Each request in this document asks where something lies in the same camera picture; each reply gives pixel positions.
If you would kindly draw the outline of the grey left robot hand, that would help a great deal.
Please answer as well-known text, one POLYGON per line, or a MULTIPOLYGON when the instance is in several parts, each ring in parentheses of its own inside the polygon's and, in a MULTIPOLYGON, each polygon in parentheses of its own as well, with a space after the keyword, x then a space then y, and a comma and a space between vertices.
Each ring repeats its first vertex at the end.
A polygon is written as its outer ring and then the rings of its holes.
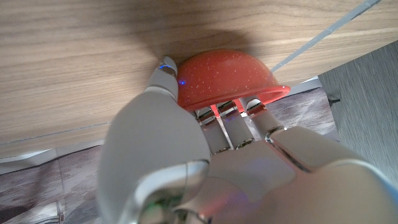
POLYGON ((143 93, 114 118, 96 198, 104 223, 396 223, 397 189, 349 149, 302 127, 285 128, 243 100, 261 140, 233 103, 218 122, 177 101, 166 57, 143 93))

